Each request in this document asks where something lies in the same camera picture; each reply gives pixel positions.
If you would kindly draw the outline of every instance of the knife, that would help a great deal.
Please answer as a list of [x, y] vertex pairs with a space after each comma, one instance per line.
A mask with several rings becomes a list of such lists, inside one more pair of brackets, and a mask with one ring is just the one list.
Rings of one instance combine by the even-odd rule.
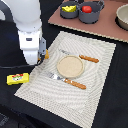
[[80, 57], [81, 59], [84, 59], [84, 60], [92, 61], [92, 62], [95, 62], [95, 63], [98, 63], [98, 62], [99, 62], [98, 59], [91, 58], [91, 57], [87, 57], [87, 56], [84, 56], [84, 55], [79, 55], [79, 54], [77, 54], [77, 53], [70, 53], [70, 52], [64, 51], [64, 50], [62, 50], [62, 49], [59, 49], [59, 51], [65, 53], [65, 54], [68, 54], [68, 55], [75, 55], [75, 56], [78, 56], [78, 57]]

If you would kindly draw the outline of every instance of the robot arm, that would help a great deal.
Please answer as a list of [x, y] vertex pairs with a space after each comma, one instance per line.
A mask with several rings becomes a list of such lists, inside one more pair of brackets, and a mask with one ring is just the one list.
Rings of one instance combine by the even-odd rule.
[[39, 0], [0, 0], [0, 2], [10, 8], [13, 21], [18, 28], [20, 49], [23, 50], [26, 62], [29, 65], [37, 64], [40, 55], [46, 54]]

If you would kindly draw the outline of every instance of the woven placemat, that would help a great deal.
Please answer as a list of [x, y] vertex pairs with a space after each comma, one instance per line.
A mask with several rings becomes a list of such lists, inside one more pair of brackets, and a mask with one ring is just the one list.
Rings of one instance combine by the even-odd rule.
[[[48, 110], [82, 128], [91, 128], [101, 92], [116, 45], [61, 31], [49, 47], [49, 59], [35, 67], [30, 82], [23, 84], [15, 96]], [[64, 56], [58, 49], [99, 59], [99, 63], [85, 62], [85, 71], [73, 79], [87, 89], [52, 80], [45, 71], [57, 72], [56, 64]]]

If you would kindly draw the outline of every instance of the metal fork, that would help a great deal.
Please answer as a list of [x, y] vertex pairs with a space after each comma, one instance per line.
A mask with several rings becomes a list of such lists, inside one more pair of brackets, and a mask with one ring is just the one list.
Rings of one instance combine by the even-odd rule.
[[61, 78], [61, 77], [59, 77], [58, 75], [56, 75], [54, 73], [45, 72], [45, 75], [47, 77], [51, 78], [51, 79], [54, 79], [54, 80], [62, 80], [63, 82], [68, 83], [70, 85], [76, 86], [76, 87], [81, 88], [81, 89], [86, 89], [86, 86], [85, 85], [80, 84], [80, 83], [77, 83], [77, 82], [72, 81], [72, 80], [69, 80], [67, 78]]

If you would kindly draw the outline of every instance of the table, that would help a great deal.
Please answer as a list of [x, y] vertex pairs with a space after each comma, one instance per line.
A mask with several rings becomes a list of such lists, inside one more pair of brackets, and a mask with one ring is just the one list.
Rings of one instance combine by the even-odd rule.
[[[62, 0], [40, 0], [43, 37], [47, 41], [47, 48], [60, 31], [115, 43], [117, 46], [92, 128], [128, 128], [128, 44], [48, 24], [48, 19], [61, 2]], [[0, 65], [20, 66], [24, 64], [26, 62], [19, 47], [16, 25], [14, 23], [0, 22]], [[80, 128], [49, 111], [14, 96], [21, 84], [7, 86], [6, 77], [10, 74], [30, 73], [32, 69], [32, 67], [0, 69], [0, 104], [25, 113], [53, 128]]]

